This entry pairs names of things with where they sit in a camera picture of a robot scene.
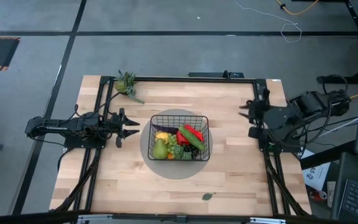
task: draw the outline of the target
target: black wire basket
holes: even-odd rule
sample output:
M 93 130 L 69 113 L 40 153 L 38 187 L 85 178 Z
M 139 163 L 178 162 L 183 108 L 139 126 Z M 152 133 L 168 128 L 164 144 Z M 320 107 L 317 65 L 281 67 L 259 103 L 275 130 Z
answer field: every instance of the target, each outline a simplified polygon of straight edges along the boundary
M 198 155 L 192 159 L 157 159 L 153 156 L 155 144 L 155 135 L 157 131 L 163 131 L 173 134 L 179 126 L 190 125 L 196 131 L 199 131 L 204 137 L 205 151 L 198 151 Z M 149 149 L 148 157 L 153 161 L 208 161 L 209 151 L 209 127 L 208 118 L 205 116 L 185 116 L 185 115 L 154 115 L 150 119 Z

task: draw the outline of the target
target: wooden tabletop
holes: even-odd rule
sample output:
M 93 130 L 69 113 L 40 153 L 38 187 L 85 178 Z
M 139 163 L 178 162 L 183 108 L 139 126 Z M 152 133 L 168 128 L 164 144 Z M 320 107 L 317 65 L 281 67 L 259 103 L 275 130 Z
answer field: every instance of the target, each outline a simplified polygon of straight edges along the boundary
M 78 95 L 79 114 L 93 111 L 100 76 L 84 76 Z M 280 80 L 267 80 L 270 103 L 285 106 Z M 239 105 L 254 99 L 251 84 L 139 82 L 137 95 L 145 104 L 127 96 L 113 99 L 110 111 L 125 108 L 126 115 L 143 130 L 151 116 L 168 109 L 184 109 L 209 119 L 213 151 L 205 167 L 192 177 L 166 179 L 154 173 L 140 153 L 140 133 L 115 138 L 102 150 L 91 211 L 188 215 L 272 215 L 263 155 L 256 139 L 248 137 L 250 124 L 238 115 Z M 62 160 L 50 208 L 56 208 L 75 187 L 80 176 L 84 149 L 74 149 Z M 285 183 L 304 210 L 310 213 L 300 163 L 289 153 L 281 154 Z M 205 193 L 215 193 L 204 201 Z M 283 212 L 276 186 L 279 211 Z M 86 193 L 81 199 L 84 208 Z

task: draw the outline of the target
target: yellow cable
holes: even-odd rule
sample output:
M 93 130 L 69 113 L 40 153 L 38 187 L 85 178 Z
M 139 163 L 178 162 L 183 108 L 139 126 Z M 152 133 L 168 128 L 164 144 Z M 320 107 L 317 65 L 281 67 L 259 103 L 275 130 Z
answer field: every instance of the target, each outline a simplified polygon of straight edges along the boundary
M 354 96 L 351 96 L 350 99 L 353 99 L 353 98 L 356 98 L 358 97 L 358 94 L 354 95 Z
M 310 9 L 311 7 L 313 7 L 318 1 L 319 1 L 319 0 L 316 0 L 313 4 L 311 4 L 311 5 L 310 5 L 309 7 L 307 7 L 305 10 L 303 10 L 303 11 L 301 11 L 301 12 L 297 12 L 297 13 L 292 13 L 292 12 L 290 12 L 286 7 L 283 7 L 283 8 L 284 8 L 284 10 L 285 10 L 287 13 L 289 13 L 289 14 L 291 14 L 291 15 L 293 15 L 293 16 L 296 16 L 296 15 L 302 14 L 302 13 L 306 12 L 307 10 L 309 10 L 309 9 Z M 282 5 L 282 3 L 281 3 L 279 0 L 276 0 L 276 2 L 278 2 L 279 5 Z

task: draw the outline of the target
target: gray circular mat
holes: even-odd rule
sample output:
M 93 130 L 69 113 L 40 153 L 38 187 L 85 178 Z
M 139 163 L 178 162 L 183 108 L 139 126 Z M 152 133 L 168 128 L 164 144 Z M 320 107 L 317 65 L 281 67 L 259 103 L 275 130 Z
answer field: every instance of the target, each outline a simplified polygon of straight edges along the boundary
M 158 115 L 187 115 L 196 116 L 196 114 L 187 110 L 166 110 Z M 201 161 L 152 161 L 147 157 L 149 148 L 149 132 L 150 121 L 146 124 L 140 137 L 140 151 L 142 153 L 143 160 L 147 166 L 156 174 L 168 178 L 168 179 L 185 179 L 198 173 L 204 168 L 206 162 Z M 212 134 L 209 132 L 209 155 L 212 156 Z

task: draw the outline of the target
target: floor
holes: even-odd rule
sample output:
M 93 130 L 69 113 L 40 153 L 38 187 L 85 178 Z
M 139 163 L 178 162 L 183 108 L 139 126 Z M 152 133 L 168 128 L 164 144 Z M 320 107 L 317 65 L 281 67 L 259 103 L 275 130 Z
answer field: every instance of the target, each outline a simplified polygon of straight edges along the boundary
M 303 31 L 356 31 L 343 3 L 319 2 L 301 16 L 280 10 L 274 0 L 237 0 L 251 7 L 297 22 Z M 307 2 L 285 1 L 291 11 Z M 81 0 L 0 0 L 0 30 L 71 31 Z M 358 14 L 358 1 L 352 1 Z M 78 31 L 280 31 L 283 22 L 242 10 L 234 0 L 92 0 L 85 6 Z M 28 119 L 42 116 L 66 50 L 68 36 L 23 36 L 8 71 L 0 72 L 0 215 L 11 212 L 33 142 L 24 128 Z M 350 76 L 358 72 L 357 37 L 302 37 L 286 43 L 276 37 L 233 36 L 78 36 L 75 38 L 52 118 L 73 112 L 83 75 L 116 75 L 117 70 L 141 76 L 185 76 L 188 72 L 244 72 L 249 78 L 283 80 L 287 97 L 319 90 L 320 75 Z M 338 88 L 330 85 L 329 89 Z M 353 85 L 349 94 L 357 94 Z M 358 98 L 337 121 L 358 115 Z M 318 127 L 318 121 L 311 127 Z M 341 144 L 355 136 L 344 128 L 319 142 Z M 62 142 L 56 136 L 46 140 Z M 311 144 L 318 152 L 329 148 Z M 62 149 L 44 144 L 23 208 L 24 213 L 48 210 Z M 313 207 L 326 217 L 327 211 Z

